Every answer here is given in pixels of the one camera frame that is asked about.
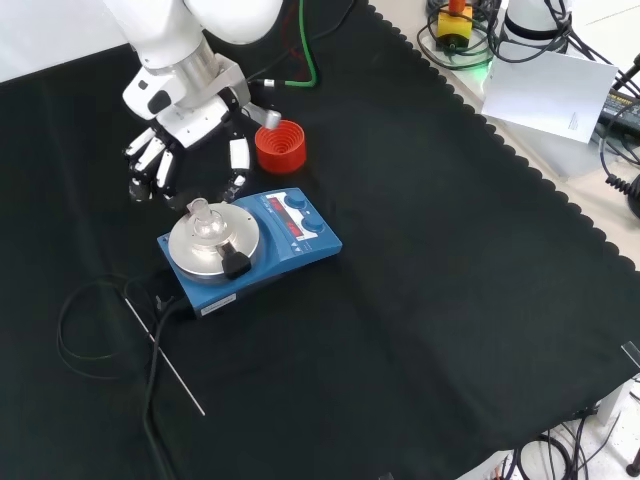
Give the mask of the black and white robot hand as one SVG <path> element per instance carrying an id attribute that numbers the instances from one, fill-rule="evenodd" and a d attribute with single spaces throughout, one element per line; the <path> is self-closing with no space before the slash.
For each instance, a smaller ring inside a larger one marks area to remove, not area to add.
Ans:
<path id="1" fill-rule="evenodd" d="M 188 151 L 223 133 L 228 138 L 231 174 L 217 199 L 233 202 L 246 186 L 254 157 L 254 148 L 239 124 L 241 116 L 268 130 L 276 129 L 281 122 L 279 112 L 252 102 L 242 103 L 231 87 L 223 88 L 197 109 L 171 106 L 165 110 L 124 150 L 131 199 L 144 202 L 159 196 L 171 209 L 185 209 L 202 194 L 194 188 L 178 190 L 182 160 Z"/>

